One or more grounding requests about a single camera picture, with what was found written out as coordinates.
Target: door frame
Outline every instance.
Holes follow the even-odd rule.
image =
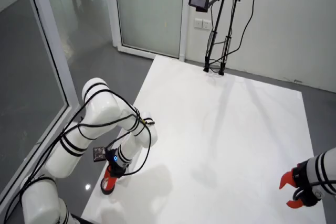
[[[178,58],[180,61],[185,61],[186,46],[187,46],[187,31],[188,31],[188,19],[189,19],[189,0],[182,0],[182,15],[181,15],[181,34],[180,34],[180,52]],[[108,0],[108,9],[110,16],[110,24],[112,30],[113,45],[117,47],[118,51],[126,52],[128,54],[137,55],[149,59],[154,59],[157,55],[154,52],[148,52],[141,49],[135,49],[124,46],[121,40],[121,29],[118,12],[117,0]]]
[[[66,123],[80,108],[75,86],[72,81],[68,62],[58,34],[56,21],[49,0],[30,0],[42,40],[47,50],[52,70],[56,77],[59,90],[62,93],[64,106],[57,113],[44,133],[36,140],[35,146],[27,155],[24,162],[9,180],[3,191],[0,191],[0,219],[4,218],[5,210],[11,199],[20,189],[23,179],[33,169],[40,155],[62,131]]]

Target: concrete floor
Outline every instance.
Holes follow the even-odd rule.
[[[55,19],[79,97],[87,80],[92,77],[101,77],[111,89],[133,103],[152,61],[121,54],[113,48],[109,31],[106,29],[108,27],[106,20],[108,19],[101,18],[106,15],[104,0],[93,1],[93,4],[96,3],[96,9],[103,10],[102,12],[86,13],[87,9],[83,9],[80,15],[75,14],[71,0],[61,0],[58,4],[58,0],[50,1],[55,5],[53,6]],[[103,27],[103,32],[99,32],[99,27]],[[301,91],[314,154],[336,146],[336,140],[334,140],[336,134],[336,127],[334,127],[336,94],[239,71],[227,70],[227,72]],[[114,129],[102,136],[91,144],[90,150],[91,147],[106,146],[118,133],[119,129]],[[88,151],[70,177],[57,180],[59,197],[65,200],[72,213],[81,215],[102,168],[103,163],[93,163],[92,152]],[[90,190],[85,190],[86,184],[91,185]],[[334,223],[336,202],[333,198],[327,197],[323,203],[327,223]],[[9,223],[23,223],[20,206],[15,209]]]

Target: white tabletop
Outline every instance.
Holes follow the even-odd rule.
[[[324,224],[322,202],[293,210],[283,173],[313,156],[300,92],[157,56],[134,104],[159,135],[144,168],[82,217],[100,224]],[[133,163],[138,167],[146,150]]]

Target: wall outlet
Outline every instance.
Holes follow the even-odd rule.
[[[211,28],[212,28],[211,20],[204,19],[202,28],[207,29],[207,30],[211,30]]]
[[[194,27],[202,29],[203,20],[201,18],[196,18],[194,22]]]

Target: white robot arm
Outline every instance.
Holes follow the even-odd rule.
[[[118,149],[107,150],[109,166],[104,182],[110,189],[102,188],[105,194],[113,191],[114,183],[125,174],[134,155],[143,147],[150,148],[158,139],[150,114],[139,114],[135,107],[113,94],[102,79],[89,80],[83,88],[82,98],[87,103],[83,120],[71,122],[65,128],[45,166],[29,186],[26,181],[22,183],[24,192],[21,202],[25,224],[82,223],[71,216],[63,200],[59,199],[55,178],[69,176],[90,143],[102,134],[117,125],[132,133],[123,139]]]
[[[311,207],[326,194],[336,196],[336,148],[312,157],[286,172],[280,182],[280,189],[289,184],[297,190],[293,200],[287,202],[290,208]]]

